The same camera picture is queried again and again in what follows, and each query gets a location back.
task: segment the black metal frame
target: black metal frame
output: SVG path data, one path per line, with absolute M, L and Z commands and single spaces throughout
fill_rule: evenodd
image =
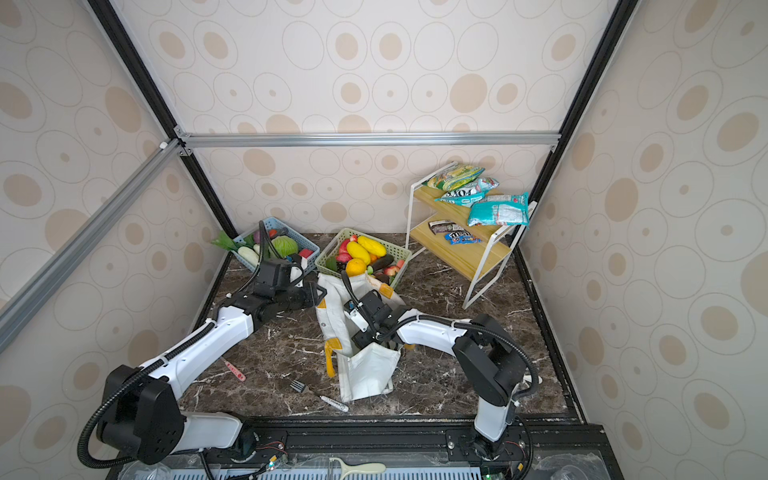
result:
M 134 47 L 128 33 L 125 31 L 119 17 L 108 0 L 88 0 L 99 22 L 112 41 L 126 68 L 131 73 L 136 85 L 145 97 L 150 108 L 161 123 L 166 135 L 171 138 L 179 138 L 174 130 L 177 122 L 170 112 L 162 94 L 154 83 L 149 71 L 141 60 L 141 56 Z M 588 66 L 586 75 L 581 81 L 577 94 L 566 114 L 561 127 L 561 139 L 554 152 L 550 153 L 545 165 L 531 192 L 531 200 L 539 201 L 549 184 L 560 159 L 565 152 L 578 123 L 594 93 L 595 88 L 610 61 L 621 34 L 626 27 L 637 0 L 619 0 L 611 16 L 605 32 L 598 44 L 597 50 Z M 183 157 L 184 164 L 200 189 L 210 209 L 219 220 L 224 231 L 230 237 L 235 237 L 231 219 L 219 201 L 210 185 L 200 164 L 190 152 Z M 533 288 L 528 268 L 522 259 L 519 248 L 513 253 L 518 271 L 525 283 L 528 297 L 531 301 L 532 312 L 536 317 L 545 343 L 550 351 L 552 364 L 558 380 L 563 386 L 567 415 L 537 415 L 529 416 L 528 428 L 534 440 L 536 449 L 546 448 L 570 448 L 570 449 L 597 449 L 602 455 L 612 478 L 623 480 L 621 470 L 618 467 L 607 436 L 599 425 L 584 423 L 584 415 L 578 398 L 574 394 L 573 383 L 565 368 L 560 351 L 554 343 L 554 336 L 549 326 L 546 314 L 541 308 L 541 301 Z M 214 294 L 220 284 L 223 275 L 227 271 L 231 255 L 224 262 L 214 289 L 209 294 L 200 318 L 207 316 L 208 310 L 214 300 Z M 469 432 L 472 429 L 472 420 L 468 417 L 446 417 L 444 419 L 430 419 L 430 421 L 413 421 L 414 419 L 390 418 L 390 417 L 282 417 L 275 419 L 252 419 L 263 430 L 264 438 L 280 439 L 286 448 L 292 452 L 386 452 L 396 450 L 398 452 L 416 450 L 420 452 L 437 452 L 446 450 L 450 453 L 449 435 Z M 508 438 L 521 438 L 521 428 L 517 425 L 508 427 Z M 216 451 L 209 452 L 211 463 L 220 463 Z M 503 461 L 505 467 L 509 458 Z M 234 464 L 231 466 L 243 467 L 247 464 Z M 116 477 L 119 468 L 113 468 L 108 478 Z
M 208 296 L 205 299 L 203 308 L 200 310 L 200 314 L 197 316 L 197 321 L 195 321 L 193 330 L 200 328 L 206 318 L 216 316 L 215 313 L 211 315 L 211 309 L 214 306 L 216 293 L 219 291 L 221 282 L 224 280 L 224 276 L 227 274 L 227 270 L 230 268 L 230 263 L 234 257 L 235 256 L 232 254 L 232 252 L 227 252 L 227 256 L 224 257 L 224 262 L 221 264 L 221 268 L 219 269 L 219 273 L 216 275 L 214 284 L 210 287 L 210 291 L 208 292 Z
M 632 12 L 636 6 L 637 0 L 619 0 L 616 4 L 614 13 L 605 27 L 600 43 L 598 43 L 598 48 L 589 62 L 587 72 L 584 78 L 581 79 L 581 84 L 578 90 L 576 90 L 576 96 L 571 103 L 571 107 L 568 109 L 568 113 L 565 115 L 562 127 L 560 127 L 558 146 L 554 149 L 554 152 L 547 156 L 541 173 L 531 189 L 531 201 L 535 200 L 538 202 L 549 185 L 549 180 L 552 179 L 552 175 L 557 169 L 565 149 L 571 143 L 571 137 L 573 137 L 576 131 L 581 116 L 584 114 L 584 110 L 586 110 L 587 104 L 589 104 L 592 94 L 598 86 L 603 72 L 611 60 L 611 55 L 614 53 L 619 40 L 621 40 L 621 34 L 624 33 L 624 28 L 632 17 Z
M 598 451 L 613 480 L 624 480 L 605 431 L 599 425 L 572 425 L 540 416 L 521 416 L 532 440 L 534 453 L 541 450 L 573 452 Z M 522 462 L 523 453 L 512 445 L 493 461 L 481 460 L 467 442 L 475 435 L 471 419 L 443 419 L 425 422 L 402 417 L 251 418 L 249 424 L 259 436 L 259 444 L 280 442 L 292 454 L 368 454 L 409 453 L 440 455 L 446 462 L 467 462 L 482 466 L 483 473 L 505 473 L 510 462 Z M 505 442 L 528 441 L 521 423 L 507 428 Z M 259 468 L 273 455 L 274 449 L 258 450 L 246 463 L 234 463 L 224 450 L 211 449 L 206 458 L 222 468 Z
M 177 126 L 176 119 L 170 112 L 170 108 L 165 103 L 163 95 L 154 83 L 152 76 L 147 70 L 147 66 L 141 60 L 138 50 L 134 46 L 131 38 L 128 36 L 125 27 L 120 22 L 117 12 L 115 12 L 112 4 L 109 0 L 88 0 L 91 5 L 96 18 L 101 23 L 101 27 L 109 37 L 114 49 L 120 55 L 123 64 L 128 72 L 133 77 L 139 91 L 144 96 L 144 99 L 149 104 L 157 121 L 160 122 L 163 131 L 168 138 L 178 138 L 181 146 L 184 146 L 184 139 L 179 137 L 174 128 Z M 236 237 L 237 231 L 230 219 L 229 215 L 224 209 L 219 197 L 216 195 L 214 188 L 211 186 L 208 178 L 205 176 L 200 163 L 195 158 L 191 151 L 188 151 L 187 156 L 182 156 L 181 160 L 184 162 L 184 166 L 189 171 L 192 180 L 200 189 L 203 194 L 203 198 L 208 203 L 208 207 L 214 213 L 214 216 L 219 221 L 221 228 L 227 232 L 229 237 Z
M 568 407 L 568 413 L 576 418 L 578 423 L 584 422 L 584 410 L 581 408 L 576 390 L 571 376 L 568 375 L 568 369 L 565 367 L 563 356 L 558 348 L 558 344 L 554 340 L 554 333 L 549 325 L 547 314 L 544 312 L 544 308 L 541 306 L 541 300 L 538 298 L 538 293 L 533 286 L 533 279 L 528 272 L 528 266 L 525 265 L 520 247 L 515 247 L 512 252 L 512 256 L 515 259 L 515 265 L 520 273 L 520 278 L 525 286 L 525 292 L 528 294 L 528 301 L 531 303 L 531 312 L 533 313 L 538 328 L 541 330 L 541 337 L 544 339 L 544 343 L 549 351 L 549 358 L 552 361 L 552 368 L 554 374 L 558 377 L 560 387 L 563 389 L 563 396 L 565 398 L 565 405 Z

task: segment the yellow bag handle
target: yellow bag handle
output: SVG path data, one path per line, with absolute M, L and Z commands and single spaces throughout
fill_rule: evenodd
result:
M 332 338 L 326 340 L 326 371 L 328 377 L 333 378 L 336 376 L 336 371 L 333 369 L 333 362 L 331 362 L 331 355 L 333 350 L 341 350 L 341 340 L 338 338 Z

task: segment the white radish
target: white radish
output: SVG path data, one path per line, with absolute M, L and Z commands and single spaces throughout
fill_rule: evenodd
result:
M 243 246 L 238 248 L 237 254 L 240 255 L 242 258 L 244 258 L 248 263 L 250 263 L 253 266 L 256 266 L 259 264 L 259 254 L 255 250 L 250 249 L 249 247 Z

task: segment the green plastic basket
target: green plastic basket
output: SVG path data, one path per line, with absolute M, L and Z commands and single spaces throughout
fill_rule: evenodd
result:
M 400 278 L 402 277 L 402 275 L 406 272 L 408 261 L 411 260 L 411 256 L 413 255 L 413 252 L 411 250 L 407 250 L 403 247 L 395 245 L 394 243 L 385 242 L 384 240 L 380 238 L 376 238 L 373 235 L 368 235 L 367 233 L 363 233 L 358 230 L 352 230 L 351 228 L 342 229 L 333 238 L 333 240 L 331 240 L 331 243 L 329 243 L 328 246 L 315 259 L 315 266 L 317 267 L 317 271 L 325 273 L 326 275 L 333 275 L 341 278 L 341 275 L 339 275 L 337 272 L 334 272 L 333 270 L 329 269 L 326 266 L 326 260 L 328 260 L 329 257 L 336 258 L 336 255 L 339 252 L 339 246 L 342 244 L 344 240 L 350 238 L 352 235 L 357 235 L 359 237 L 368 237 L 381 243 L 386 248 L 386 252 L 392 255 L 393 257 L 395 257 L 395 263 L 397 263 L 400 260 L 405 261 L 400 271 L 397 273 L 397 275 L 395 275 L 395 279 L 389 285 L 394 289 L 397 286 L 398 282 L 400 281 Z

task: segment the ventilation grille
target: ventilation grille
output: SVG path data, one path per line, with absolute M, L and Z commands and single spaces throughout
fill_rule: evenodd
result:
M 339 468 L 333 469 L 331 480 L 339 480 Z M 206 480 L 202 468 L 184 468 L 172 471 L 174 480 Z M 215 474 L 217 480 L 246 473 L 255 472 L 247 468 L 224 469 Z M 480 468 L 477 467 L 428 467 L 428 468 L 388 468 L 386 472 L 376 475 L 347 475 L 344 480 L 481 480 Z M 142 477 L 125 478 L 124 480 L 144 480 Z M 296 468 L 290 471 L 276 470 L 259 475 L 259 480 L 328 480 L 326 468 Z

